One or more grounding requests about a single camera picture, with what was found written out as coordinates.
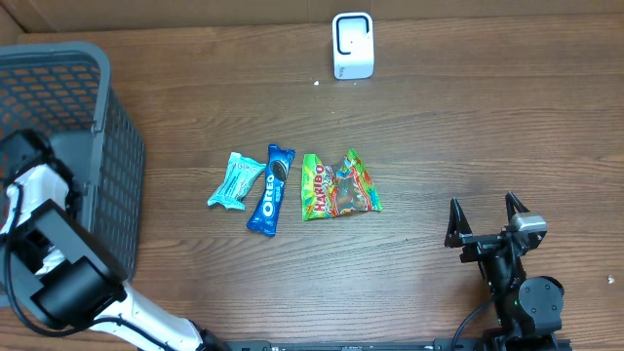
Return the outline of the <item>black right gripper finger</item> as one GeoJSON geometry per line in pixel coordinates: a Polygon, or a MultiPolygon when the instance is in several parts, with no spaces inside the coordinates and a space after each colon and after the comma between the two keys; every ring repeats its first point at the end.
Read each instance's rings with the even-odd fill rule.
{"type": "Polygon", "coordinates": [[[521,202],[521,200],[512,192],[509,191],[505,195],[506,213],[508,221],[511,222],[512,218],[517,214],[526,214],[529,209],[521,202]]]}
{"type": "Polygon", "coordinates": [[[447,244],[463,244],[472,236],[472,229],[456,197],[450,200],[447,244]]]}

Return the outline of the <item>green Haribo gummy bag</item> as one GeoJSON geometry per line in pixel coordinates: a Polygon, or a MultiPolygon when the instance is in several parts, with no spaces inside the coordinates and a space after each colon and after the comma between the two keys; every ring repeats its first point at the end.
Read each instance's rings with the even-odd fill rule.
{"type": "Polygon", "coordinates": [[[354,148],[333,165],[324,164],[316,154],[304,155],[301,206],[303,221],[382,211],[378,191],[354,148]]]}

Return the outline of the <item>blue Oreo cookie pack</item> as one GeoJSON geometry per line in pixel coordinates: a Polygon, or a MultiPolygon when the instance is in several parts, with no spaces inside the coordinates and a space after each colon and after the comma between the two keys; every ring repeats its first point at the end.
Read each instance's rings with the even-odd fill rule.
{"type": "Polygon", "coordinates": [[[277,144],[269,144],[268,155],[269,160],[264,172],[264,191],[248,220],[247,227],[251,231],[274,237],[286,181],[296,152],[292,149],[282,149],[277,144]]]}

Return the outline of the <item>teal snack packet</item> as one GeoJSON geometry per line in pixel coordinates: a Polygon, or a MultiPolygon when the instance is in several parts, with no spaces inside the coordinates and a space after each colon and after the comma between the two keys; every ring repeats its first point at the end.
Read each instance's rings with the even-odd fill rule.
{"type": "Polygon", "coordinates": [[[226,210],[244,211],[242,199],[252,189],[255,180],[265,170],[266,165],[245,157],[241,153],[231,152],[223,182],[207,201],[209,207],[221,205],[226,210]]]}

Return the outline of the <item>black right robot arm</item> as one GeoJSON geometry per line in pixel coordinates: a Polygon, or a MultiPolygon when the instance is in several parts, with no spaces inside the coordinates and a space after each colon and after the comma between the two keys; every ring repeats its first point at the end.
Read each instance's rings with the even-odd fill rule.
{"type": "Polygon", "coordinates": [[[565,351],[559,340],[565,289],[553,277],[529,278],[521,257],[539,247],[547,234],[547,222],[530,211],[512,192],[505,196],[508,224],[499,233],[475,235],[459,201],[449,203],[447,248],[460,248],[463,263],[476,262],[487,283],[490,298],[471,312],[455,331],[446,350],[565,351]],[[495,309],[498,327],[479,338],[462,336],[467,325],[489,307],[495,309]]]}

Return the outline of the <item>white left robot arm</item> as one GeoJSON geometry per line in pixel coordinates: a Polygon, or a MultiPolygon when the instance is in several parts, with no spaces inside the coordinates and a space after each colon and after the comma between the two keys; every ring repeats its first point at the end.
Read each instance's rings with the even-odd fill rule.
{"type": "Polygon", "coordinates": [[[9,212],[1,230],[1,274],[9,304],[47,337],[91,330],[139,350],[224,350],[194,322],[135,291],[126,269],[75,219],[81,194],[46,137],[32,130],[1,141],[9,212]]]}

